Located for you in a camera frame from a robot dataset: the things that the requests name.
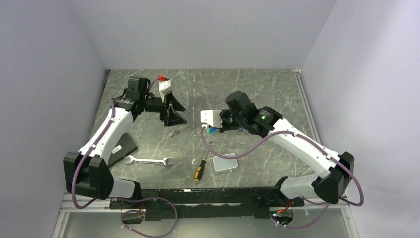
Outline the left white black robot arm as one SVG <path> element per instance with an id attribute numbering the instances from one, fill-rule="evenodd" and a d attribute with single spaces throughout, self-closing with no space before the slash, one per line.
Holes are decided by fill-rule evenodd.
<path id="1" fill-rule="evenodd" d="M 142 202 L 139 182 L 117 179 L 108 163 L 121 136 L 142 113 L 158 113 L 164 126 L 186 124 L 179 112 L 184 106 L 173 95 L 171 80 L 158 76 L 155 81 L 130 77 L 121 96 L 110 99 L 108 114 L 95 134 L 77 152 L 68 152 L 63 160 L 66 189 L 76 203 L 77 195 L 93 200 L 122 198 L 129 208 Z"/>

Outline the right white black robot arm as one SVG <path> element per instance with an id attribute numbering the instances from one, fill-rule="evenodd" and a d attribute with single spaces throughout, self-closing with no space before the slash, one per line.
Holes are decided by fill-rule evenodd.
<path id="1" fill-rule="evenodd" d="M 225 110 L 211 114 L 209 125 L 221 131 L 244 129 L 269 140 L 305 162 L 314 173 L 297 178 L 282 178 L 273 200 L 284 206 L 296 197 L 317 196 L 324 202 L 337 204 L 351 181 L 354 157 L 327 149 L 296 129 L 283 115 L 271 107 L 257 108 L 246 93 L 236 91 L 225 102 Z"/>

